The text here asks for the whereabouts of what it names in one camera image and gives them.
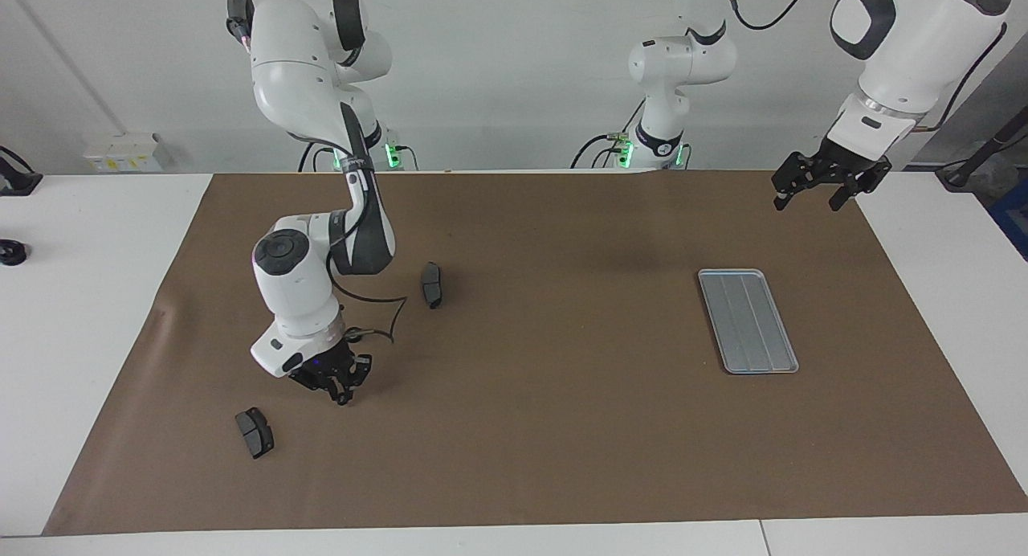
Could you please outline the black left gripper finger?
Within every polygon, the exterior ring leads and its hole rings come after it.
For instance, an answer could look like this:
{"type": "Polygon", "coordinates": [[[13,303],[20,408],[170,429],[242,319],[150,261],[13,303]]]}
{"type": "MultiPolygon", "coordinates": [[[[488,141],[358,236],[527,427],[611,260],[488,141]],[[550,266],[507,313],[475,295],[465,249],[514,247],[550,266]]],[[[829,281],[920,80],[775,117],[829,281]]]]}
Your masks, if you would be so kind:
{"type": "Polygon", "coordinates": [[[852,198],[858,196],[862,193],[862,185],[857,178],[845,178],[843,182],[840,183],[838,189],[834,192],[833,196],[830,197],[829,206],[833,212],[840,211],[844,205],[848,203],[852,198]]]}
{"type": "Polygon", "coordinates": [[[773,186],[776,191],[774,206],[778,211],[784,211],[792,197],[803,190],[804,185],[804,154],[791,153],[773,175],[773,186]]]}

